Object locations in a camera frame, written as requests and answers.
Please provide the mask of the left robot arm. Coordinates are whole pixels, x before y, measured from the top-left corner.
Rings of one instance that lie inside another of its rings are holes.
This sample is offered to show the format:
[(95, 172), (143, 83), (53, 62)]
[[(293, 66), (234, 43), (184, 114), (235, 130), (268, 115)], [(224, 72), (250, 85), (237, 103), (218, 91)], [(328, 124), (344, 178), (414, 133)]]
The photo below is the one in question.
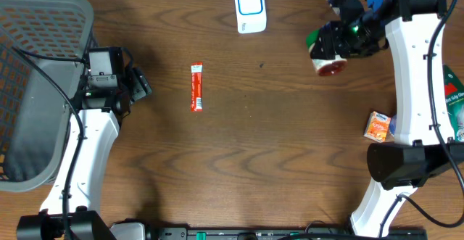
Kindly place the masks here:
[(89, 49), (77, 91), (69, 97), (36, 63), (32, 67), (62, 96), (73, 115), (54, 185), (36, 215), (22, 216), (18, 239), (155, 239), (149, 225), (126, 219), (107, 226), (100, 216), (107, 160), (131, 106), (150, 95), (144, 74), (124, 58), (125, 47)]

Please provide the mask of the green 3M gloves package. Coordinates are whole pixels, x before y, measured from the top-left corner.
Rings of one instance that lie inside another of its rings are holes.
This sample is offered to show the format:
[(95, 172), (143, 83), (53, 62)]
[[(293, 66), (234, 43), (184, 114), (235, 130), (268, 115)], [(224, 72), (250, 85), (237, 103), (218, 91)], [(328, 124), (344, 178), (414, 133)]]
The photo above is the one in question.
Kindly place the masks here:
[(447, 66), (443, 65), (445, 101), (455, 140), (463, 142), (463, 83)]

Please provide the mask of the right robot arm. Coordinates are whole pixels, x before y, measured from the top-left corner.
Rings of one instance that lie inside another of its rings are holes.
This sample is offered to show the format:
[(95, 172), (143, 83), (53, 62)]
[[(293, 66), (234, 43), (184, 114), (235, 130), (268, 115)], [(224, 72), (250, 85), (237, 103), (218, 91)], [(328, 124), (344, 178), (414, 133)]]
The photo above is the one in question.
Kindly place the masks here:
[(338, 15), (307, 37), (315, 71), (330, 76), (348, 59), (389, 49), (394, 63), (394, 140), (371, 144), (370, 183), (349, 219), (351, 239), (385, 239), (405, 202), (425, 182), (458, 171), (456, 140), (445, 102), (442, 36), (456, 0), (328, 0)]

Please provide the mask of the white cotton swab tub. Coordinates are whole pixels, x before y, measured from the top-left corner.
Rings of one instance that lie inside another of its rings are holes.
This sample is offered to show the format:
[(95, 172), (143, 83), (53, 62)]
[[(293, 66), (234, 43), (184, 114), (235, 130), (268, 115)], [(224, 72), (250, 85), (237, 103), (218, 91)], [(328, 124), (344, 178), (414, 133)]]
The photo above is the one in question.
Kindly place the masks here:
[(390, 122), (389, 122), (388, 132), (391, 136), (395, 135), (396, 125), (397, 125), (397, 116), (394, 115), (393, 117), (390, 118)]

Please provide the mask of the orange Kleenex tissue pack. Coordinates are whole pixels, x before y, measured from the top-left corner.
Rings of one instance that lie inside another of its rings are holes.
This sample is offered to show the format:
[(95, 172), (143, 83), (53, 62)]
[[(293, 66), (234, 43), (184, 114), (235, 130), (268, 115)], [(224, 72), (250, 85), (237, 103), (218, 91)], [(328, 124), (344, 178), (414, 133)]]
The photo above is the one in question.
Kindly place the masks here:
[(368, 123), (363, 134), (364, 137), (380, 143), (385, 142), (387, 133), (389, 132), (390, 122), (390, 117), (373, 111), (368, 119)]

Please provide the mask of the green lid jar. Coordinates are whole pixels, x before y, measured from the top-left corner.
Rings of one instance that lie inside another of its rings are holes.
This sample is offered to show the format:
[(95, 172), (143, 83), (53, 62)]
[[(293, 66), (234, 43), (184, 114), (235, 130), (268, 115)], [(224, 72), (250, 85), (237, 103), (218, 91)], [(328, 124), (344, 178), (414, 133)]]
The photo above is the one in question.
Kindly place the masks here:
[(315, 72), (322, 77), (328, 77), (341, 72), (347, 66), (347, 60), (341, 58), (339, 55), (335, 56), (335, 59), (313, 59), (311, 52), (315, 47), (316, 41), (318, 40), (319, 30), (315, 30), (309, 34), (306, 38), (306, 44), (308, 53), (312, 60)]

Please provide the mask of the red box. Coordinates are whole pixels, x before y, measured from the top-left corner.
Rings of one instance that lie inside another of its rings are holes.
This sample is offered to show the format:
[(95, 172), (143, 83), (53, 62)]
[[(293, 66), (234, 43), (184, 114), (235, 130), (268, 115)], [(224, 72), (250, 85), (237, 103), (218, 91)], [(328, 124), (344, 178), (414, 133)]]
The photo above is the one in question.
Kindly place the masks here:
[(202, 111), (202, 62), (191, 65), (191, 111)]

